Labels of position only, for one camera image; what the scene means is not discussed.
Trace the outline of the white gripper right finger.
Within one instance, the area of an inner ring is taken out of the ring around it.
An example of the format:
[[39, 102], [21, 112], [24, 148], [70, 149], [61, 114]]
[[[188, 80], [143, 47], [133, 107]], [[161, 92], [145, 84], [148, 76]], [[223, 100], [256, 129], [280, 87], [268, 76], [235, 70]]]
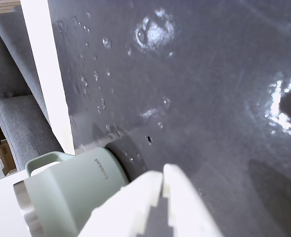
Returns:
[[168, 226], [175, 237], [221, 237], [199, 193], [175, 164], [163, 167], [162, 196], [168, 200]]

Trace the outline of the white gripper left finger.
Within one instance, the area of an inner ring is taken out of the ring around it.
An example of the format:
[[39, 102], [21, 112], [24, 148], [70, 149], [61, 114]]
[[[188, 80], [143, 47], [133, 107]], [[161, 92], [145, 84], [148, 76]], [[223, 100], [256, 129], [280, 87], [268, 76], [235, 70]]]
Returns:
[[95, 208], [80, 237], [135, 237], [145, 232], [150, 209], [157, 207], [163, 173], [148, 171]]

